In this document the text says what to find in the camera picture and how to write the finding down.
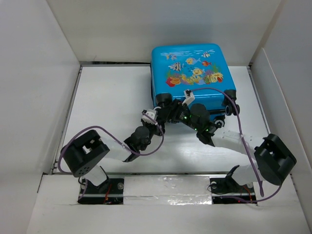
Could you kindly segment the blue kids suitcase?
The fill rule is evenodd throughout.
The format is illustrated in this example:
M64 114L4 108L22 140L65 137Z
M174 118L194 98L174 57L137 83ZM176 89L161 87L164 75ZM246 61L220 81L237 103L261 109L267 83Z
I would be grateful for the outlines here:
M205 105L210 120L225 125L225 116L234 113L229 107L236 100L236 87L221 48L213 43L159 46L151 53L151 97L169 93L183 101L185 90L192 90L193 103Z

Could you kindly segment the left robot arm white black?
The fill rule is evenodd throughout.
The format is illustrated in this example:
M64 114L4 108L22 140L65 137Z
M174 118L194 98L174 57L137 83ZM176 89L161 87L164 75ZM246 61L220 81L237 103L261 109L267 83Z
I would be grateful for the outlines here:
M159 144L146 153L153 136L164 138L164 124L172 120L173 104L161 105L142 112L142 125L124 141L118 140L100 126L90 126L78 132L62 149L58 159L58 169L65 161L70 173L84 180L84 188L93 188L97 193L107 191L110 179L99 162L111 158L121 162L132 162L140 156L150 156L160 150Z

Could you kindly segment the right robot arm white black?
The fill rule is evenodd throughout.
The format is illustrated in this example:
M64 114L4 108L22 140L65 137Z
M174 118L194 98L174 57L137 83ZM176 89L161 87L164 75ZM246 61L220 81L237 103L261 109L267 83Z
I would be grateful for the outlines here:
M202 104L188 107L182 101L172 102L168 120L181 122L196 131L200 142L244 154L249 164L235 165L216 187L236 192L243 185L267 181L281 186L297 160L279 136L253 137L239 132L221 130L209 120L209 111Z

